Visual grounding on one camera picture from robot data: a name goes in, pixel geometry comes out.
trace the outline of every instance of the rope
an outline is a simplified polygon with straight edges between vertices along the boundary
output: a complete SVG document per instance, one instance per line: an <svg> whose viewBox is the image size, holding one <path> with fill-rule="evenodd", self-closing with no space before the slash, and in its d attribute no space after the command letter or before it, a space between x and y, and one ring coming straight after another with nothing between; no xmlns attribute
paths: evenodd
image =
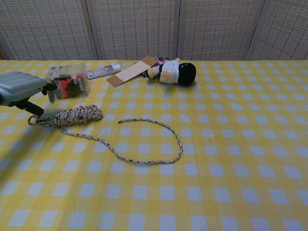
<svg viewBox="0 0 308 231"><path fill-rule="evenodd" d="M31 123L31 119L33 119L33 118L36 120L35 123ZM40 117L37 117L35 115L32 115L28 119L28 124L29 125L41 125L43 127L55 127L55 128L58 128L58 130L64 135L75 136L75 137L83 137L83 138L86 138L86 139L99 141L99 142L103 143L106 147L108 147L109 150L111 152L113 152L116 155L117 158L124 160L124 161L127 161L127 162L135 163L135 164L144 164L144 165L172 164L172 163L178 161L183 154L183 145L180 141L179 136L175 132L175 130L173 128L171 128L170 126L163 124L163 123L156 121L156 120L142 119L142 118L132 118L132 119L120 120L118 123L123 124L123 123L127 123L127 122L144 121L144 122L150 122L150 123L158 124L160 126L167 128L168 130L170 130L174 134L174 136L176 137L176 139L178 141L178 145L180 147L179 154L175 158L173 158L172 160L141 161L141 160L129 159L129 158L126 158L124 156L121 156L111 146L111 144L109 144L104 139L101 139L101 138L98 138L98 137L95 137L95 136L91 136L91 135L86 135L86 134L67 132L67 131L65 131L61 128L63 126L70 126L70 125L73 125L73 124L85 124L85 123L88 123L91 120L100 120L102 118L103 118L102 111L96 105L90 105L90 106L86 106L86 107L79 106L78 108L76 108L74 110L72 110L72 109L62 110L57 115L49 117L49 118L40 118Z"/></svg>

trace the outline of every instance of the cardboard strip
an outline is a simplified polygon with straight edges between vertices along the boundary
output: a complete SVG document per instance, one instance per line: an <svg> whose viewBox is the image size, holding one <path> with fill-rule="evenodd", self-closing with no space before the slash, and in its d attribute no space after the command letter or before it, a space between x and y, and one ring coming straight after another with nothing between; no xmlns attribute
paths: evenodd
<svg viewBox="0 0 308 231"><path fill-rule="evenodd" d="M110 83L113 87L117 87L122 83L134 78L135 76L146 71L151 66L155 65L158 62L156 58L151 56L146 56L142 60L138 61L133 66L111 76L107 79L107 82Z"/></svg>

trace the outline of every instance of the stuffed toy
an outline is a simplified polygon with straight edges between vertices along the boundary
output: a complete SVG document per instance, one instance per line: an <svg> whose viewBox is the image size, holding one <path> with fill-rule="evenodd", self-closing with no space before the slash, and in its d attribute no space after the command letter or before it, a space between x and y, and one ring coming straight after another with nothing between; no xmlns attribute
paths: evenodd
<svg viewBox="0 0 308 231"><path fill-rule="evenodd" d="M164 60L159 65L147 69L143 73L144 77L158 77L161 83L178 83L179 85L191 85L196 78L196 67L192 63L180 63L180 59Z"/></svg>

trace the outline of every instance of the clear plastic box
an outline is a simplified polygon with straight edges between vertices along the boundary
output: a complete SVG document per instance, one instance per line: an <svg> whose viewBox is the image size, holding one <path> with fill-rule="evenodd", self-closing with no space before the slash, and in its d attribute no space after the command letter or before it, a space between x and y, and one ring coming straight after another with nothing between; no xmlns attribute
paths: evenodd
<svg viewBox="0 0 308 231"><path fill-rule="evenodd" d="M84 64L51 67L46 81L58 86L57 90L48 92L51 103L56 99L87 97L89 95L89 80Z"/></svg>

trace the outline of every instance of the tablecloth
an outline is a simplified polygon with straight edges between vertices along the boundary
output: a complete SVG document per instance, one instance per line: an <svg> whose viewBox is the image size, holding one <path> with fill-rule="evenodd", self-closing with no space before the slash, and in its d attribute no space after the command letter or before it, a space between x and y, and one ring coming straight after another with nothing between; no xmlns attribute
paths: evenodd
<svg viewBox="0 0 308 231"><path fill-rule="evenodd" d="M54 65L88 70L134 61L0 61L0 72L45 77ZM44 108L96 104L101 121L71 131L102 137L122 155L171 159L137 166L101 143L29 126L29 113L0 107L0 230L308 230L308 61L194 61L184 88L137 77L117 88L90 81L87 98Z"/></svg>

